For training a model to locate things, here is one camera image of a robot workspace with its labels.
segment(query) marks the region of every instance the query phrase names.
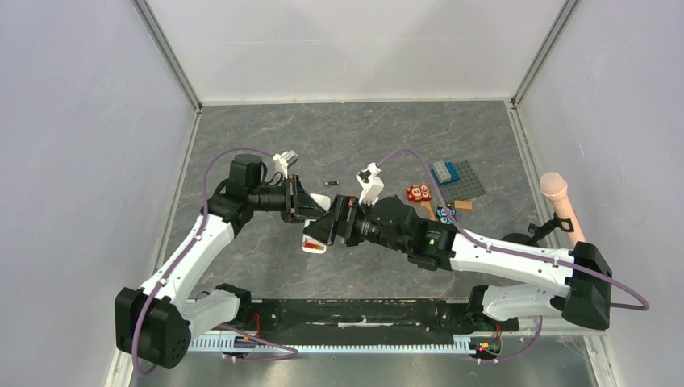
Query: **black joint actuator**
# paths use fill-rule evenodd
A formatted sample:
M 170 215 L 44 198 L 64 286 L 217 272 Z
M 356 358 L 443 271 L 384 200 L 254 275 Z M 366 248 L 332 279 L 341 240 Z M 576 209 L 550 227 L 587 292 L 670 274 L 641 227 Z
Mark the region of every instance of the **black joint actuator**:
M 123 288 L 114 301 L 116 347 L 131 353 L 133 332 L 148 295 L 142 289 Z M 190 322 L 183 319 L 169 298 L 154 299 L 144 316 L 138 340 L 138 357 L 164 368 L 175 367 L 190 345 Z
M 575 264 L 613 277 L 608 263 L 593 244 L 577 242 L 572 256 Z M 561 311 L 561 317 L 580 327 L 608 329 L 611 325 L 611 284 L 579 270 L 573 270 L 572 278 L 565 282 L 570 287 L 567 297 L 551 299 L 551 306 Z

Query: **toy microphone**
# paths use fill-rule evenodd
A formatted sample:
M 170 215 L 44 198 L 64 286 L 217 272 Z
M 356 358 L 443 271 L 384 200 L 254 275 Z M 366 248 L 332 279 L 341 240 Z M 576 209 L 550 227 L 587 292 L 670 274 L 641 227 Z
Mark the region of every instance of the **toy microphone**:
M 561 220 L 561 229 L 568 234 L 573 246 L 577 242 L 584 242 L 584 234 L 568 198 L 568 183 L 558 173 L 550 172 L 541 177 L 540 186 L 541 193 L 551 201 L 556 216 Z

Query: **small toy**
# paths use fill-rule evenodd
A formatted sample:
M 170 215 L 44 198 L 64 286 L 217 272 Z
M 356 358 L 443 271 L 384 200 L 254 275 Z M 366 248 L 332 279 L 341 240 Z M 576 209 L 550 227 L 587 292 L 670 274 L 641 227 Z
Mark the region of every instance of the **small toy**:
M 432 193 L 430 193 L 430 187 L 427 184 L 412 185 L 407 188 L 407 198 L 409 202 L 420 203 L 432 200 Z
M 453 207 L 456 211 L 473 212 L 473 202 L 468 202 L 466 200 L 454 200 Z
M 421 202 L 420 205 L 423 207 L 428 214 L 430 214 L 430 220 L 437 220 L 437 217 L 435 216 L 435 211 L 432 210 L 432 206 L 430 206 L 430 202 Z
M 450 210 L 451 215 L 453 218 L 456 218 L 456 210 L 453 209 L 451 203 L 447 203 L 447 209 Z M 453 222 L 447 218 L 447 213 L 444 211 L 444 207 L 440 204 L 437 206 L 437 211 L 435 211 L 435 214 L 437 215 L 437 218 L 440 219 L 440 222 L 446 223 L 446 224 L 453 224 Z
M 461 179 L 461 176 L 459 176 L 456 167 L 451 161 L 446 163 L 441 160 L 437 161 L 436 163 L 432 164 L 431 170 L 432 175 L 435 177 L 435 179 L 437 179 L 437 184 L 440 186 L 449 183 L 455 183 Z

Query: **black object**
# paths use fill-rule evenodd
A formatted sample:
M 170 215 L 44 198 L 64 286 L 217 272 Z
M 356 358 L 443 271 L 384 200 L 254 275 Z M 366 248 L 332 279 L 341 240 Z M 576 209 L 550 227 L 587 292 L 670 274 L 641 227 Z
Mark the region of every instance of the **black object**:
M 328 246 L 339 236 L 348 247 L 367 240 L 406 253 L 409 262 L 427 270 L 451 270 L 456 233 L 451 225 L 420 218 L 396 195 L 378 200 L 373 208 L 337 195 L 328 213 L 304 228 L 304 234 Z
M 593 244 L 577 242 L 571 253 L 575 264 L 613 277 L 608 263 Z M 551 300 L 551 305 L 561 310 L 561 317 L 580 327 L 608 329 L 611 325 L 611 284 L 579 270 L 574 270 L 565 283 L 570 287 L 567 297 Z
M 280 211 L 287 223 L 301 223 L 325 214 L 297 175 L 289 175 L 281 184 L 268 185 L 263 183 L 266 170 L 259 156 L 237 155 L 228 179 L 221 181 L 209 198 L 209 213 L 231 222 L 236 235 L 252 219 L 254 211 Z
M 547 221 L 541 227 L 538 227 L 534 223 L 530 223 L 528 227 L 528 232 L 530 234 L 533 234 L 532 237 L 529 237 L 525 234 L 520 234 L 520 233 L 512 233 L 508 234 L 503 237 L 503 241 L 505 242 L 512 242 L 512 243 L 517 243 L 517 244 L 524 244 L 526 246 L 536 246 L 539 247 L 538 243 L 547 237 L 547 235 L 551 234 L 553 230 L 556 230 L 556 228 L 560 228 L 562 231 L 565 232 L 573 232 L 575 231 L 575 228 L 573 227 L 573 222 L 569 218 L 567 219 L 561 219 L 558 218 L 558 215 L 556 213 L 553 214 L 553 219 Z
M 238 307 L 237 315 L 228 323 L 234 327 L 244 327 L 247 322 L 252 319 L 252 313 L 247 307 L 252 303 L 252 292 L 229 284 L 218 285 L 216 286 L 216 290 L 223 290 L 224 292 L 235 294 L 240 299 L 240 306 Z
M 440 298 L 264 299 L 248 310 L 261 316 L 261 338 L 291 345 L 453 344 L 453 335 L 494 332 L 497 324 L 519 330 L 515 318 L 473 323 L 467 304 Z M 364 321 L 387 325 L 354 325 Z M 245 327 L 256 328 L 253 320 Z
M 129 288 L 121 289 L 116 296 L 114 316 L 116 347 L 119 350 L 131 353 L 133 331 L 147 298 L 142 289 Z M 183 319 L 168 297 L 152 300 L 140 330 L 138 357 L 164 368 L 175 367 L 188 351 L 189 325 L 190 322 Z
M 368 176 L 370 176 L 370 171 L 368 169 L 366 169 L 365 171 L 360 171 L 357 175 L 359 175 L 361 181 L 363 181 L 364 183 L 369 182 Z

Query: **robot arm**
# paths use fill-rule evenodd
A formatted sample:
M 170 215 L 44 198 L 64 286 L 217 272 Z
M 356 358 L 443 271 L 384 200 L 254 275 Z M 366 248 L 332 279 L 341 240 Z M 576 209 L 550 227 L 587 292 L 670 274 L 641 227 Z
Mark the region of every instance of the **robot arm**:
M 607 329 L 610 322 L 609 284 L 557 264 L 565 261 L 609 277 L 611 270 L 599 250 L 579 242 L 573 250 L 509 243 L 468 232 L 486 246 L 548 257 L 553 263 L 474 245 L 452 225 L 419 218 L 412 206 L 398 197 L 377 199 L 382 182 L 375 164 L 359 172 L 361 198 L 338 195 L 328 213 L 304 228 L 304 234 L 332 245 L 339 236 L 346 246 L 363 241 L 406 253 L 408 261 L 427 270 L 487 273 L 522 282 L 523 285 L 473 288 L 469 299 L 472 318 L 497 321 L 525 316 L 561 316 L 590 329 Z
M 250 302 L 251 294 L 243 289 L 222 284 L 208 296 L 188 303 L 188 297 L 199 278 L 214 258 L 240 233 L 252 219 L 254 211 L 279 211 L 286 223 L 302 223 L 323 216 L 327 208 L 304 191 L 297 175 L 287 175 L 287 167 L 297 160 L 290 151 L 276 155 L 276 172 L 284 177 L 275 185 L 263 182 L 265 165 L 254 155 L 238 155 L 231 162 L 228 179 L 221 181 L 207 203 L 206 225 L 201 234 L 204 215 L 175 253 L 138 289 L 123 288 L 115 299 L 116 344 L 131 352 L 134 330 L 143 304 L 157 284 L 148 313 L 144 316 L 138 355 L 140 358 L 172 368 L 187 352 L 193 339 L 231 322 L 241 326 L 251 316 L 240 305 Z M 173 262 L 193 240 L 194 246 L 182 257 L 173 273 L 164 279 Z

